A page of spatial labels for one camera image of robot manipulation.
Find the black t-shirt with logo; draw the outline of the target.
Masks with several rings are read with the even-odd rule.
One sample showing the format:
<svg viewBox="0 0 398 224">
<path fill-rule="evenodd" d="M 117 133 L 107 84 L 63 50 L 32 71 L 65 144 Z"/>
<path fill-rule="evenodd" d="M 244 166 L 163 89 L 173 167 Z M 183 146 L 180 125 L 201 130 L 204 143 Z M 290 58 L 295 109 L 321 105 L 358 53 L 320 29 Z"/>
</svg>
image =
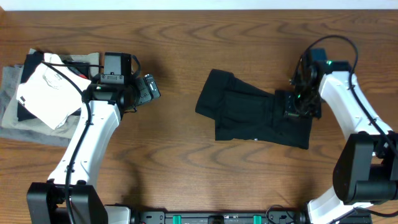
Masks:
<svg viewBox="0 0 398 224">
<path fill-rule="evenodd" d="M 268 93 L 213 69 L 201 91 L 195 112 L 215 121 L 215 139 L 257 140 L 309 148 L 312 118 L 287 116 L 293 93 Z"/>
</svg>

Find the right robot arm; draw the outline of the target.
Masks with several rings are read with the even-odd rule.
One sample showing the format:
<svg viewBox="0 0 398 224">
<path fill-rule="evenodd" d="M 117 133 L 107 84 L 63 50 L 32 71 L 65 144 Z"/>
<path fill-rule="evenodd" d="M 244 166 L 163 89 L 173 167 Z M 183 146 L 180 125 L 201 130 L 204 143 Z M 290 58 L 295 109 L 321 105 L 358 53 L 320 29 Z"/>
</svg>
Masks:
<svg viewBox="0 0 398 224">
<path fill-rule="evenodd" d="M 397 200 L 397 133 L 372 108 L 347 61 L 301 59 L 291 79 L 294 118 L 332 110 L 346 143 L 333 170 L 333 185 L 309 201 L 296 223 L 371 222 L 374 205 Z"/>
</svg>

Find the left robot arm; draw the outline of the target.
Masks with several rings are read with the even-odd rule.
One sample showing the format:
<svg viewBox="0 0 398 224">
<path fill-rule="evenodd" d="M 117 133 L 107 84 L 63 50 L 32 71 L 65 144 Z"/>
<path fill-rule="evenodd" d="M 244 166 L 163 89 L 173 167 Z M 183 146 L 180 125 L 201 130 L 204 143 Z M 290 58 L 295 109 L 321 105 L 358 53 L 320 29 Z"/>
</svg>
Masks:
<svg viewBox="0 0 398 224">
<path fill-rule="evenodd" d="M 104 205 L 96 192 L 100 167 L 124 113 L 160 97 L 151 74 L 129 83 L 90 84 L 83 92 L 78 126 L 46 182 L 31 183 L 27 203 L 32 223 L 140 223 L 127 205 Z"/>
</svg>

